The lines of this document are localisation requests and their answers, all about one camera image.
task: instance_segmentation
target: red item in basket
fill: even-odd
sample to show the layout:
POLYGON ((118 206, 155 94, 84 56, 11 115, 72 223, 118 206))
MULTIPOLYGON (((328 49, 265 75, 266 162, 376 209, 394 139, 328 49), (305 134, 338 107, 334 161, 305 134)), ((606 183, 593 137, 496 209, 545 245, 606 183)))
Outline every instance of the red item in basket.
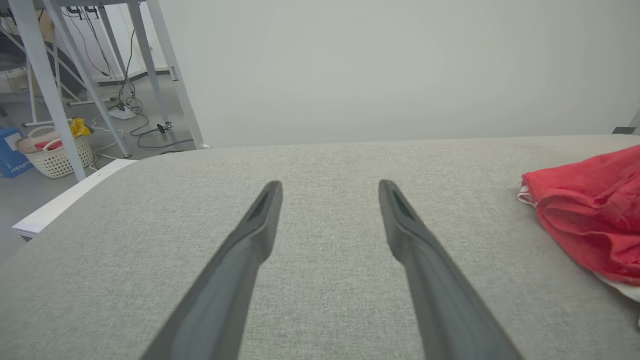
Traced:
POLYGON ((640 285, 640 145, 528 172, 542 226, 585 268, 640 285))
MULTIPOLYGON (((35 144, 34 146, 35 146, 36 149, 44 149, 44 147, 47 146, 48 143, 49 142, 39 142, 39 143, 35 144)), ((49 150, 55 150, 55 149, 57 149, 58 147, 61 147, 61 146, 62 146, 62 141, 58 140, 58 141, 52 143, 51 146, 49 146, 48 149, 49 150)))

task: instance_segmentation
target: laundry basket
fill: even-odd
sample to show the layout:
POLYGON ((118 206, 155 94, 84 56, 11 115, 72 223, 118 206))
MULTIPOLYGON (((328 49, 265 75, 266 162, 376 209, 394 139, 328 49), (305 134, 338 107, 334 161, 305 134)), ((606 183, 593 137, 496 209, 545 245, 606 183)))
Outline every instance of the laundry basket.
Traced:
MULTIPOLYGON (((60 139, 60 135, 55 127, 42 126, 30 132, 27 137, 16 141, 15 145, 41 173, 51 179, 57 179, 59 177, 67 176, 74 171, 71 167, 71 163, 69 163, 67 150, 65 150, 63 146, 58 147, 55 150, 49 150, 49 145, 44 149, 37 149, 35 147, 37 143, 51 143, 56 139, 60 139), (43 130, 48 129, 52 131, 43 135, 35 136, 35 133, 41 133, 43 130)), ((74 140, 76 141, 76 148, 78 155, 80 155, 82 166, 87 167, 91 165, 93 163, 93 151, 89 146, 89 136, 77 136, 74 140)))

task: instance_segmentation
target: table leg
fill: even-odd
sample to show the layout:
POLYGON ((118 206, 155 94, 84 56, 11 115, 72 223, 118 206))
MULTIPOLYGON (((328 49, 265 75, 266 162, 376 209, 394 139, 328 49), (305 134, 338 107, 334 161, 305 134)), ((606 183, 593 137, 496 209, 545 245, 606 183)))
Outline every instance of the table leg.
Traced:
POLYGON ((149 50, 149 42, 147 41, 147 32, 145 31, 145 24, 142 21, 142 14, 140 13, 140 7, 138 0, 127 0, 127 6, 129 7, 129 14, 131 15, 131 22, 133 22, 133 28, 136 30, 136 38, 138 39, 138 45, 140 45, 140 52, 142 58, 145 61, 145 68, 151 82, 151 87, 154 89, 156 95, 156 103, 160 114, 164 120, 164 123, 171 125, 169 121, 169 115, 164 106, 162 100, 162 94, 160 93, 160 85, 156 76, 156 66, 154 65, 154 59, 151 57, 151 50, 149 50))
POLYGON ((56 129, 60 134, 60 140, 62 140, 62 144, 67 150, 69 162, 76 173, 76 179, 80 182, 86 178, 86 174, 84 173, 82 161, 76 149, 76 142, 67 124, 65 110, 58 96, 56 80, 51 72, 49 57, 45 50, 40 27, 38 26, 33 0, 9 0, 9 4, 20 35, 22 36, 27 57, 31 61, 33 73, 38 80, 38 85, 40 85, 51 118, 56 124, 56 129))
POLYGON ((184 86, 184 78, 182 77, 180 67, 178 66, 178 60, 176 59, 175 52, 173 51, 171 38, 169 37, 169 31, 166 28, 166 24, 164 23, 160 4, 157 0, 148 0, 147 6, 149 8, 149 13, 151 14, 151 19, 154 21, 154 27, 156 29, 158 41, 160 41, 160 46, 162 47, 164 58, 169 69, 171 69, 173 83, 175 84, 175 92, 178 95, 180 107, 182 107, 182 112, 184 113, 184 120, 189 126, 191 137, 193 138, 197 149, 209 149, 209 146, 202 139, 202 133, 200 132, 196 115, 193 112, 193 107, 191 107, 189 96, 187 95, 187 89, 184 86))
POLYGON ((87 91, 89 91, 89 94, 95 100, 95 105, 98 107, 98 110, 100 111, 100 114, 104 119, 104 122, 107 124, 109 131, 111 131, 113 138, 115 138, 116 143, 118 144, 120 150, 122 151, 122 154, 124 155, 125 158, 131 157, 131 153, 127 149, 127 146, 124 144, 124 141, 118 134, 118 131, 113 127, 113 123, 112 123, 111 116, 109 115, 109 111, 107 110, 104 103, 100 101, 100 96, 98 94, 98 89, 96 87, 96 84, 91 79, 89 69, 87 69, 86 64, 84 63, 84 61, 79 55, 80 52, 77 48, 76 43, 73 41, 71 37, 71 32, 69 31, 67 23, 64 21, 64 19, 62 19, 58 1, 43 0, 43 3, 47 8, 47 10, 49 11, 49 15, 51 16, 51 20, 53 21, 53 24, 56 26, 56 28, 60 32, 62 41, 64 41, 64 43, 67 45, 67 49, 69 50, 69 53, 70 53, 69 55, 71 56, 71 59, 74 61, 76 67, 78 68, 78 72, 80 73, 80 76, 84 81, 87 91))

